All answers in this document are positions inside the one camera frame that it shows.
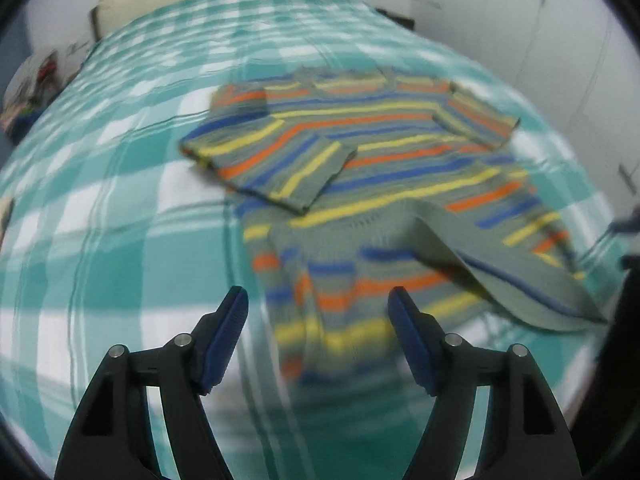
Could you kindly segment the pile of clothes by bed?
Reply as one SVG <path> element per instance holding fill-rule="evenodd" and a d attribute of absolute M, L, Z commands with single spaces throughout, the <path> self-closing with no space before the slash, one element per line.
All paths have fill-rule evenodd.
<path fill-rule="evenodd" d="M 63 90 L 58 49 L 37 51 L 20 65 L 4 92 L 1 130 L 13 146 Z"/>

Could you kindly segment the teal white plaid bedspread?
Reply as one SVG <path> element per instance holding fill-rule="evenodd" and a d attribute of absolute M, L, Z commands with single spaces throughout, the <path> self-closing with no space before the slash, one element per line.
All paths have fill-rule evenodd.
<path fill-rule="evenodd" d="M 239 479 L 398 479 L 430 414 L 396 340 L 340 379 L 286 378 L 230 190 L 180 151 L 226 84 L 301 68 L 389 67 L 447 79 L 520 121 L 510 150 L 570 233 L 601 313 L 623 283 L 612 212 L 570 146 L 480 64 L 359 0 L 186 0 L 98 42 L 1 173 L 13 204 L 1 246 L 1 413 L 53 474 L 107 349 L 158 347 L 245 288 L 247 322 L 203 404 Z M 529 326 L 486 309 L 456 325 L 474 344 L 527 344 L 559 404 L 574 400 L 606 329 Z"/>

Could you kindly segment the multicolour striped knit sweater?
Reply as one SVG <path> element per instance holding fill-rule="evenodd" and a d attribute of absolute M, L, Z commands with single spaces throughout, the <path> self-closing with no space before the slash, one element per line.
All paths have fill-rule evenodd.
<path fill-rule="evenodd" d="M 554 332 L 603 322 L 561 215 L 510 150 L 519 124 L 453 81 L 389 67 L 214 94 L 179 148 L 232 193 L 286 378 L 388 360 L 395 287 L 446 326 L 486 309 Z"/>

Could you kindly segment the dark bedside table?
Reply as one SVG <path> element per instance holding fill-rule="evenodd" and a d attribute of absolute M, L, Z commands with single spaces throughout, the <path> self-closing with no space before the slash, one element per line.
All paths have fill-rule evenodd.
<path fill-rule="evenodd" d="M 414 28 L 416 27 L 416 21 L 413 18 L 408 18 L 408 16 L 390 12 L 389 10 L 383 8 L 376 8 L 375 11 L 378 12 L 378 14 L 381 14 L 392 22 L 396 23 L 400 27 L 410 30 L 410 32 L 413 32 Z"/>

